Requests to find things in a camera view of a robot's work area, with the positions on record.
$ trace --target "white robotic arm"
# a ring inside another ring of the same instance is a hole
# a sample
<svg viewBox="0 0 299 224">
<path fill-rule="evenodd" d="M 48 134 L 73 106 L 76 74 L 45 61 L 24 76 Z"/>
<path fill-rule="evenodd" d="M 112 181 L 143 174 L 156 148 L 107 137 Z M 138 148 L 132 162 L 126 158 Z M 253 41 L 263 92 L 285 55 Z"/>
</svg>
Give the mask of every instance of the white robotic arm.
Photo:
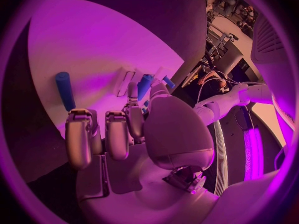
<svg viewBox="0 0 299 224">
<path fill-rule="evenodd" d="M 245 83 L 235 85 L 233 89 L 223 95 L 210 97 L 197 103 L 196 113 L 206 125 L 224 117 L 233 106 L 245 106 L 249 102 L 272 104 L 272 94 L 266 84 L 248 86 Z"/>
</svg>

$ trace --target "vent grille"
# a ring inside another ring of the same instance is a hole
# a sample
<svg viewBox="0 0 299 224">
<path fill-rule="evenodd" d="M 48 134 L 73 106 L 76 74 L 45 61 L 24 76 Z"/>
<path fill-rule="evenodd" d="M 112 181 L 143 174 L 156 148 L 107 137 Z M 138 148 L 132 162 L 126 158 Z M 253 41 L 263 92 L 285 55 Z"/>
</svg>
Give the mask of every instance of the vent grille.
<svg viewBox="0 0 299 224">
<path fill-rule="evenodd" d="M 272 26 L 265 19 L 258 27 L 257 50 L 261 53 L 268 53 L 283 49 L 283 44 Z"/>
</svg>

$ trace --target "pink lighting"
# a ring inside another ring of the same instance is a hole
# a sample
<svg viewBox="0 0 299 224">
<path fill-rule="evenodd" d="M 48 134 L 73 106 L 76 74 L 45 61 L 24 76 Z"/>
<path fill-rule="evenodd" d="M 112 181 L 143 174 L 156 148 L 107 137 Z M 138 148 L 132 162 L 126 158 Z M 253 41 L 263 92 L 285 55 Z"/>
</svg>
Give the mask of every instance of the pink lighting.
<svg viewBox="0 0 299 224">
<path fill-rule="evenodd" d="M 244 132 L 245 178 L 244 181 L 262 177 L 264 173 L 263 145 L 258 128 Z"/>
</svg>

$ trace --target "purple led strip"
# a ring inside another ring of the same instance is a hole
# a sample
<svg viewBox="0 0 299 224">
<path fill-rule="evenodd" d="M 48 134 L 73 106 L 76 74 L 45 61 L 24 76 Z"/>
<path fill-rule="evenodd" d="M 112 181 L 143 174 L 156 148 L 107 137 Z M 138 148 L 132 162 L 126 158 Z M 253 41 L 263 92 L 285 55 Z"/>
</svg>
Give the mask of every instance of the purple led strip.
<svg viewBox="0 0 299 224">
<path fill-rule="evenodd" d="M 244 181 L 262 177 L 264 156 L 261 134 L 258 128 L 244 131 L 245 142 L 245 178 Z"/>
</svg>

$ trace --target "blue object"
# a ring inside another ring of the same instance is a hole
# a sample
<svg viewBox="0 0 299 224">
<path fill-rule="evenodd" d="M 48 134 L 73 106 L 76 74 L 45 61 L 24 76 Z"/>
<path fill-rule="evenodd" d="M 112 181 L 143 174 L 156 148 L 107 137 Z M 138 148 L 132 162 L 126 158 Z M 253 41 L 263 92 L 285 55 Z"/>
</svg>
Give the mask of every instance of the blue object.
<svg viewBox="0 0 299 224">
<path fill-rule="evenodd" d="M 145 105 L 145 107 L 148 107 L 149 106 L 149 101 L 145 101 L 144 105 Z"/>
<path fill-rule="evenodd" d="M 153 76 L 144 75 L 141 81 L 137 84 L 138 87 L 138 101 L 141 101 L 150 88 L 150 83 L 153 80 Z"/>
<path fill-rule="evenodd" d="M 55 76 L 55 81 L 65 109 L 70 111 L 76 108 L 71 87 L 70 74 L 67 72 L 59 72 Z"/>
<path fill-rule="evenodd" d="M 165 76 L 165 77 L 163 78 L 163 80 L 166 82 L 166 84 L 168 84 L 168 85 L 170 86 L 170 88 L 174 88 L 174 87 L 175 87 L 175 83 L 172 82 L 172 81 L 170 80 L 170 78 L 168 78 L 167 76 Z"/>
</svg>

